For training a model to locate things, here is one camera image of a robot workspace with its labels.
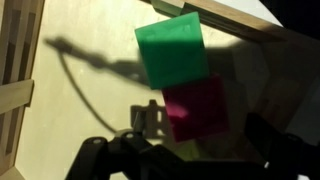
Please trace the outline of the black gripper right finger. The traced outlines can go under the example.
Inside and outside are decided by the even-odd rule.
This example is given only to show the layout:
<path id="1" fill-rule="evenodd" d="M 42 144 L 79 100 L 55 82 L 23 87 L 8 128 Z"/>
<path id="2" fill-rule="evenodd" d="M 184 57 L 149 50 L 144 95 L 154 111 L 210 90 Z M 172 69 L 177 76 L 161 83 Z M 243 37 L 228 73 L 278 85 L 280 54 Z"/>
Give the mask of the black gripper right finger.
<path id="1" fill-rule="evenodd" d="M 300 137 L 279 132 L 256 113 L 248 113 L 245 136 L 265 161 L 276 180 L 297 180 L 299 175 L 320 180 L 320 147 Z"/>

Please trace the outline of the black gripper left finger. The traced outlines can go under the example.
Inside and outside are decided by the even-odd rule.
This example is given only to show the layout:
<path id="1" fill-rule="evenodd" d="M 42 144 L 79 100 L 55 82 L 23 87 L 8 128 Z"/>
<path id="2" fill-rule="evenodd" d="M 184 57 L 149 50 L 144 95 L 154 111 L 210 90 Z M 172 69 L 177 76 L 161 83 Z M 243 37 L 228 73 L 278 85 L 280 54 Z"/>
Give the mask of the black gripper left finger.
<path id="1" fill-rule="evenodd" d="M 111 141 L 86 139 L 65 180 L 110 180 L 123 173 L 129 180 L 183 178 L 184 161 L 162 145 L 152 145 L 140 134 L 127 131 Z"/>

